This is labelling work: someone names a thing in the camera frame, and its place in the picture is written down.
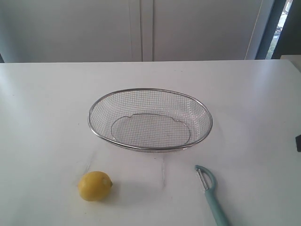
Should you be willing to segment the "oval steel mesh basket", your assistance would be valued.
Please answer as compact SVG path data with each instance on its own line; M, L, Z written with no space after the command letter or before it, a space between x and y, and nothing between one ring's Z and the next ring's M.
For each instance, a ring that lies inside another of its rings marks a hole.
M213 127L211 113L196 98L155 88L106 94L91 106L87 121L99 138L146 153L191 147L203 141Z

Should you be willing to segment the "teal handled peeler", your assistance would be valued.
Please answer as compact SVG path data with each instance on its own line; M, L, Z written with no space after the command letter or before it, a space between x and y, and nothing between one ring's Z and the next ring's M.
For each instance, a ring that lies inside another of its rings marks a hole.
M212 212L213 218L215 219L216 225L230 226L230 222L215 195L215 189L217 186L217 180L215 176L209 169L200 165L195 165L195 171L201 180L202 186L204 188L204 194ZM210 178L211 186L207 185L203 173L205 173Z

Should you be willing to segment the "yellow lemon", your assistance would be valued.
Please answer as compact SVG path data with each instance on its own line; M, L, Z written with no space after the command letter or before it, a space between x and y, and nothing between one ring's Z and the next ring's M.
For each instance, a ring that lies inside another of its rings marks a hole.
M101 171L91 171L78 183L80 197L88 202L97 202L107 197L112 188L110 177Z

